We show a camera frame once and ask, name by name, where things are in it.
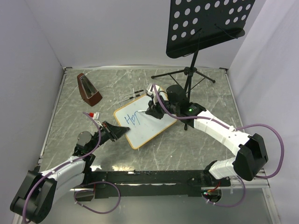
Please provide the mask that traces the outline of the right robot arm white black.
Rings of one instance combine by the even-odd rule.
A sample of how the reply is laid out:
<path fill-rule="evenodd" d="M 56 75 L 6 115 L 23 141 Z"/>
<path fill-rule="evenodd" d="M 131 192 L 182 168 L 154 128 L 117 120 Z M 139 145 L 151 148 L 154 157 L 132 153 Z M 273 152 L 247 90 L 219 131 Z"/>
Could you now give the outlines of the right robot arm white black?
<path fill-rule="evenodd" d="M 146 114 L 156 119 L 164 115 L 183 122 L 191 128 L 202 131 L 224 145 L 234 155 L 233 158 L 211 162 L 204 174 L 209 186 L 216 185 L 220 179 L 229 176 L 253 180 L 268 161 L 264 140 L 259 134 L 249 135 L 237 130 L 214 116 L 205 107 L 192 103 L 180 85 L 169 86 L 167 100 L 161 96 L 160 86 L 149 84 L 146 89 L 151 98 Z"/>

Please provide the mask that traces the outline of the yellow framed whiteboard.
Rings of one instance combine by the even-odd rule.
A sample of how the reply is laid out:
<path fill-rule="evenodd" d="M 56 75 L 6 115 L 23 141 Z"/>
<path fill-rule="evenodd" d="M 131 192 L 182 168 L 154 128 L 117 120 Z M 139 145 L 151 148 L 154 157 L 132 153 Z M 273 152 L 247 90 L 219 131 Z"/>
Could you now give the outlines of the yellow framed whiteboard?
<path fill-rule="evenodd" d="M 140 148 L 177 121 L 167 114 L 162 119 L 156 119 L 137 112 L 146 110 L 150 100 L 151 98 L 144 94 L 114 111 L 118 124 L 130 128 L 125 135 L 132 149 Z"/>

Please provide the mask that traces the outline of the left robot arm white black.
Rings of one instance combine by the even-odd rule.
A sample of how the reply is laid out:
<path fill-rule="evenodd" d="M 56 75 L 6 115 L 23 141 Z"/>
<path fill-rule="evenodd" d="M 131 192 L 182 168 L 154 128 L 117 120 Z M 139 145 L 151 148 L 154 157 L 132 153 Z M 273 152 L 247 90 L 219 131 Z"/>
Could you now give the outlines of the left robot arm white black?
<path fill-rule="evenodd" d="M 98 130 L 94 134 L 83 131 L 78 135 L 74 153 L 62 164 L 43 172 L 28 171 L 10 204 L 10 210 L 22 216 L 25 224 L 42 222 L 52 205 L 70 189 L 90 186 L 93 152 L 108 140 L 114 142 L 130 130 L 107 121 L 96 127 Z"/>

